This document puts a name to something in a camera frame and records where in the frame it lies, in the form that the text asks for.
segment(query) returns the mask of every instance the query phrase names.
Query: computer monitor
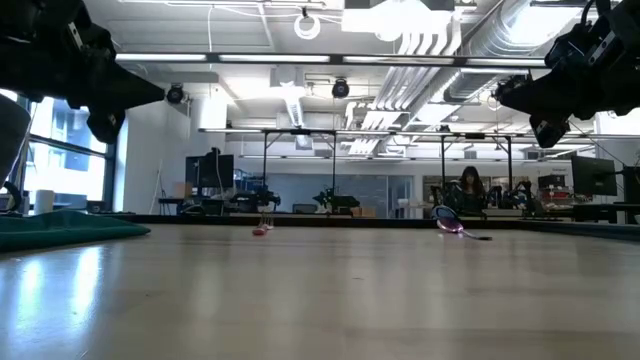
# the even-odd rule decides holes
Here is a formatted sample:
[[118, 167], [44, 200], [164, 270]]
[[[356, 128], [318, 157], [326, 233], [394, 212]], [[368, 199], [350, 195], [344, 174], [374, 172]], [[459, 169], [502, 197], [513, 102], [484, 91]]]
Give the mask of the computer monitor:
[[232, 188], [233, 187], [233, 155], [208, 153], [200, 159], [198, 166], [199, 187]]
[[582, 195], [616, 196], [616, 167], [613, 160], [571, 157], [573, 192]]

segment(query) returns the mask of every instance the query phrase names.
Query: green mat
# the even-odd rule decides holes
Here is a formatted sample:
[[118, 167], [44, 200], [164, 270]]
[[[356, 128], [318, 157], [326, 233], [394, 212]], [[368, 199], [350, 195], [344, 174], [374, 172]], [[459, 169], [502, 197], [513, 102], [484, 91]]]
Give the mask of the green mat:
[[0, 253], [144, 235], [148, 228], [126, 221], [75, 211], [0, 217]]

